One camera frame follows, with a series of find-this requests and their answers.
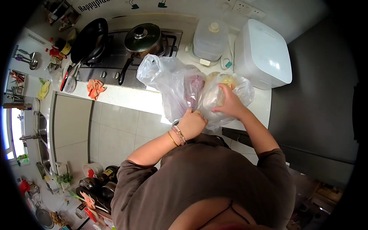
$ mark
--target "brown t-shirt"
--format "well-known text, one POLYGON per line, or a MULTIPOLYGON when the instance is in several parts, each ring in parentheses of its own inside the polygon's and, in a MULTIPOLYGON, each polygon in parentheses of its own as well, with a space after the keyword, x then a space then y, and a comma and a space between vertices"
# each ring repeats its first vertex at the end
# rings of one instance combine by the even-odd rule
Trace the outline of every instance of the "brown t-shirt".
POLYGON ((160 170, 122 162, 117 179, 111 202, 117 230, 168 229, 190 205, 213 197, 232 199, 257 224, 278 229, 294 208, 295 186, 280 149, 262 154, 255 166, 205 134, 166 154, 160 170))

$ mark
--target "window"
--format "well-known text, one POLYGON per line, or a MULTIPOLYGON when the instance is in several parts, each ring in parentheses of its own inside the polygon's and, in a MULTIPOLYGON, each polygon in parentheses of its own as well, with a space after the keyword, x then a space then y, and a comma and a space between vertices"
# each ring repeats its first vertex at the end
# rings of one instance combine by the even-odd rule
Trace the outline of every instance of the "window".
POLYGON ((23 141, 19 140, 25 133, 23 114, 23 111, 17 108, 1 108, 1 136, 3 137, 6 157, 14 162, 18 156, 27 153, 23 141))

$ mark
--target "power cord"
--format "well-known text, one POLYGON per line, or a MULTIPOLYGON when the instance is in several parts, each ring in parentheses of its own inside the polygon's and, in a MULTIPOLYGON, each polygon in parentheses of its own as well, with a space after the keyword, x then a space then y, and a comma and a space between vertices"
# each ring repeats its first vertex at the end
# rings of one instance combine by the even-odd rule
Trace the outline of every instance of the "power cord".
POLYGON ((229 50, 230 50, 230 54, 231 54, 231 59, 228 57, 223 57, 223 55, 221 56, 221 69, 223 70, 227 70, 228 68, 230 68, 231 70, 234 70, 233 66, 233 61, 234 61, 234 54, 233 51, 231 49, 231 43, 230 43, 230 35, 229 35, 229 39, 227 40, 227 43, 229 45, 229 50))

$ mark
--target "person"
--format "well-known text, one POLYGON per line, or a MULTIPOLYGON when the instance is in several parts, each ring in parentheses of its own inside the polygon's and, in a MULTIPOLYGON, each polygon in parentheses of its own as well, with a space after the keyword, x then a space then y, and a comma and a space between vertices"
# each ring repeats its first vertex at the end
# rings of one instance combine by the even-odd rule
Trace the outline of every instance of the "person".
POLYGON ((219 87, 224 105, 212 111, 244 124, 257 166, 216 136, 202 134, 208 121, 199 110, 188 109, 177 125, 181 133, 174 128, 121 163, 111 202, 117 230, 285 228, 295 201, 285 156, 231 88, 219 87), (183 136, 186 144, 177 147, 183 136))

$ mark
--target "orange cloth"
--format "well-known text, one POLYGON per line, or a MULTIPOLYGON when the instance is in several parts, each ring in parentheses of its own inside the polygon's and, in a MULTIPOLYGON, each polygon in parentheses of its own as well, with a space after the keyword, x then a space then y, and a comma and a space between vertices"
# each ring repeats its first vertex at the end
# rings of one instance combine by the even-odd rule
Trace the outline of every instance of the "orange cloth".
POLYGON ((88 96, 93 99, 97 100, 98 95, 106 90, 106 87, 103 87, 103 83, 99 80, 90 79, 87 85, 87 91, 89 92, 88 96))
POLYGON ((82 197, 84 197, 86 204, 88 207, 95 209, 95 200, 92 199, 90 195, 85 194, 84 192, 81 192, 82 197))

